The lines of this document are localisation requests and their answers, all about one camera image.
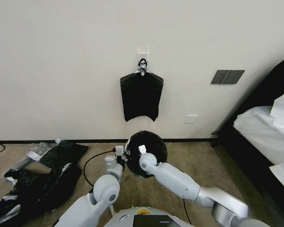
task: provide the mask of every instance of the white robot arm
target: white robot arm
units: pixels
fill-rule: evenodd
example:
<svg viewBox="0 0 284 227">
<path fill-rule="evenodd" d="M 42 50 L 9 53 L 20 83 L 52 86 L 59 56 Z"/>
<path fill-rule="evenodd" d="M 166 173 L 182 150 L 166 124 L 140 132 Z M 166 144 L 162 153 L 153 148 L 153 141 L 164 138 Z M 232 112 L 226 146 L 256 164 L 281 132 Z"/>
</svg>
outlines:
<svg viewBox="0 0 284 227">
<path fill-rule="evenodd" d="M 147 174 L 153 174 L 159 183 L 179 197 L 192 200 L 203 207 L 211 207 L 213 218 L 221 226 L 269 227 L 263 222 L 249 219 L 248 206 L 245 203 L 218 188 L 201 187 L 189 175 L 174 166 L 168 163 L 158 164 L 156 157 L 151 153 L 143 154 L 140 157 L 139 165 L 142 170 Z M 105 166 L 106 174 L 96 181 L 93 191 L 80 197 L 53 226 L 97 226 L 99 217 L 105 209 L 112 205 L 118 198 L 120 191 L 119 182 L 123 171 L 122 165 L 116 163 L 115 156 L 107 156 L 105 158 Z M 113 216 L 106 226 L 133 226 L 135 214 L 124 215 L 124 211 L 126 210 L 120 211 Z M 157 214 L 162 215 L 168 213 L 157 210 Z M 172 216 L 170 216 L 170 218 L 171 221 L 173 220 L 177 224 L 173 226 L 191 226 L 182 220 L 176 220 L 176 218 Z"/>
<path fill-rule="evenodd" d="M 198 185 L 189 175 L 168 163 L 157 164 L 151 153 L 143 154 L 140 167 L 153 174 L 156 180 L 177 196 L 196 202 L 203 207 L 212 207 L 213 218 L 224 227 L 269 227 L 263 222 L 248 218 L 248 206 L 218 188 Z"/>
<path fill-rule="evenodd" d="M 86 195 L 78 198 L 52 227 L 96 227 L 100 216 L 119 196 L 123 174 L 115 156 L 105 158 L 105 175 L 101 176 Z"/>
</svg>

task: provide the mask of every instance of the beige carpet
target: beige carpet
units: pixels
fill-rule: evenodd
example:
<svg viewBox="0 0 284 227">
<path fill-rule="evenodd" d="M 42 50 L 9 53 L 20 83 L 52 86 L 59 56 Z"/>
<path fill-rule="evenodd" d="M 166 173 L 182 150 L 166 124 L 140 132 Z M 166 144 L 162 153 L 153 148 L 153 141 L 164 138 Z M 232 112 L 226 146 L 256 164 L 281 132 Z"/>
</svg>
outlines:
<svg viewBox="0 0 284 227">
<path fill-rule="evenodd" d="M 88 158 L 111 150 L 117 144 L 90 143 L 84 145 L 90 148 L 79 163 L 81 168 Z M 23 158 L 32 146 L 35 144 L 8 144 L 6 150 L 0 153 L 0 199 L 12 189 L 11 183 L 4 180 L 3 173 Z M 198 184 L 205 187 L 218 187 L 244 201 L 250 207 L 251 217 L 273 226 L 270 213 L 261 195 L 222 147 L 212 149 L 210 144 L 205 142 L 166 143 L 166 146 L 170 164 L 190 175 Z M 104 158 L 105 155 L 94 158 L 86 168 L 87 177 L 92 183 L 104 173 Z M 50 171 L 49 168 L 37 162 L 30 164 L 28 169 L 36 172 Z M 188 222 L 183 200 L 156 182 L 154 177 L 135 178 L 126 167 L 120 185 L 119 198 L 114 204 L 116 211 L 130 208 L 132 205 L 135 207 L 149 206 L 165 210 Z M 53 213 L 31 220 L 24 226 L 51 226 L 77 198 L 85 195 L 90 189 L 90 185 L 82 174 L 76 186 L 76 193 L 65 204 Z M 211 217 L 210 209 L 199 207 L 191 201 L 186 201 L 186 207 L 192 224 L 196 227 L 219 226 Z M 108 209 L 101 216 L 98 226 L 104 226 L 110 218 L 111 214 Z"/>
</svg>

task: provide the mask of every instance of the plastic bag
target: plastic bag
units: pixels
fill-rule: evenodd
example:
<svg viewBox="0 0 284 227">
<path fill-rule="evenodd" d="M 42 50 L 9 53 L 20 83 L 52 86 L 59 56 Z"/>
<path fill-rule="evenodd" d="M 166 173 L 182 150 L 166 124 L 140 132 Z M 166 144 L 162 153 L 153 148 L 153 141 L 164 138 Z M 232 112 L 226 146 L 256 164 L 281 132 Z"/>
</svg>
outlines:
<svg viewBox="0 0 284 227">
<path fill-rule="evenodd" d="M 67 140 L 56 139 L 58 144 L 40 157 L 39 162 L 47 167 L 55 168 L 67 163 L 77 163 L 85 154 L 88 146 L 79 145 Z"/>
<path fill-rule="evenodd" d="M 149 71 L 144 76 L 138 72 L 122 77 L 120 85 L 125 120 L 147 116 L 155 121 L 159 114 L 163 79 Z"/>
<path fill-rule="evenodd" d="M 21 226 L 56 209 L 73 194 L 81 172 L 76 164 L 71 163 L 46 174 L 26 169 L 8 171 L 4 176 L 17 182 L 0 200 L 0 226 Z"/>
<path fill-rule="evenodd" d="M 164 141 L 153 132 L 140 131 L 129 139 L 127 144 L 127 151 L 130 154 L 125 154 L 127 158 L 128 168 L 136 175 L 144 178 L 152 177 L 153 175 L 147 175 L 144 170 L 141 169 L 139 160 L 141 153 L 139 146 L 145 145 L 146 152 L 152 153 L 157 158 L 157 163 L 167 162 L 167 148 Z"/>
</svg>

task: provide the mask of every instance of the white wall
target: white wall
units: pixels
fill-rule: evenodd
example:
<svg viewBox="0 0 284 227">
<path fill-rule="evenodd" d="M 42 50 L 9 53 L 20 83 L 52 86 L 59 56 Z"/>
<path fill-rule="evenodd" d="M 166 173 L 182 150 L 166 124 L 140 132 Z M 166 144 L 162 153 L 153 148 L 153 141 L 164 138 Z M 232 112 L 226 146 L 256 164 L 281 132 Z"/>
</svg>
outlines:
<svg viewBox="0 0 284 227">
<path fill-rule="evenodd" d="M 159 117 L 125 122 L 119 79 L 146 45 Z M 208 138 L 283 59 L 284 0 L 0 0 L 0 140 Z M 246 72 L 211 85 L 217 69 Z"/>
</svg>

